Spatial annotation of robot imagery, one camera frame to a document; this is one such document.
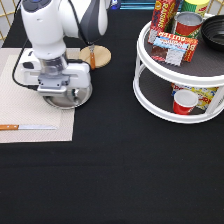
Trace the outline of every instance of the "red can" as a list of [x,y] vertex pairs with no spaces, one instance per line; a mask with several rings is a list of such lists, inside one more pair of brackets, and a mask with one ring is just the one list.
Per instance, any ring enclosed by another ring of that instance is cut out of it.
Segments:
[[189,90],[179,90],[174,95],[173,111],[180,115],[189,115],[198,104],[198,95]]
[[175,16],[172,33],[179,36],[197,38],[202,23],[203,18],[201,15],[194,12],[181,12]]

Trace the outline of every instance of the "wooden stand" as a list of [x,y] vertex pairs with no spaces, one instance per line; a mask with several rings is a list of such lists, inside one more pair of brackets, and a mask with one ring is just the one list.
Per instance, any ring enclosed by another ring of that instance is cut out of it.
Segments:
[[[100,68],[107,65],[111,60],[110,51],[102,46],[95,45],[94,55],[96,68]],[[79,59],[82,59],[83,61],[86,61],[90,64],[90,50],[88,47],[80,51]]]

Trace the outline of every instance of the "soda can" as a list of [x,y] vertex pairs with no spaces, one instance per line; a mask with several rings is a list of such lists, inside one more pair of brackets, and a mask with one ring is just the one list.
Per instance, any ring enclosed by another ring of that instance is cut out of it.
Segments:
[[175,16],[172,33],[197,39],[203,18],[194,12],[181,12]]
[[184,0],[181,12],[189,11],[204,17],[210,0]]

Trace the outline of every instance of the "knife handle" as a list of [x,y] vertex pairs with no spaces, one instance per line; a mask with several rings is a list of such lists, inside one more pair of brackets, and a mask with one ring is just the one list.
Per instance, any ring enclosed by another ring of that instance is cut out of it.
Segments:
[[90,52],[90,67],[92,70],[96,68],[95,55],[93,52]]
[[6,131],[6,130],[18,130],[19,125],[0,125],[0,131]]

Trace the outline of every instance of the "black tablecloth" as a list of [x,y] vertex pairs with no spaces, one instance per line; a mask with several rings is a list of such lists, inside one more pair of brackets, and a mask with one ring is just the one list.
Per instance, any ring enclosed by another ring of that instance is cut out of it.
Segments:
[[[224,113],[176,124],[134,95],[136,42],[151,16],[109,11],[97,44],[112,61],[91,74],[93,94],[76,110],[72,142],[0,144],[1,224],[224,222]],[[3,47],[25,38],[19,13]]]

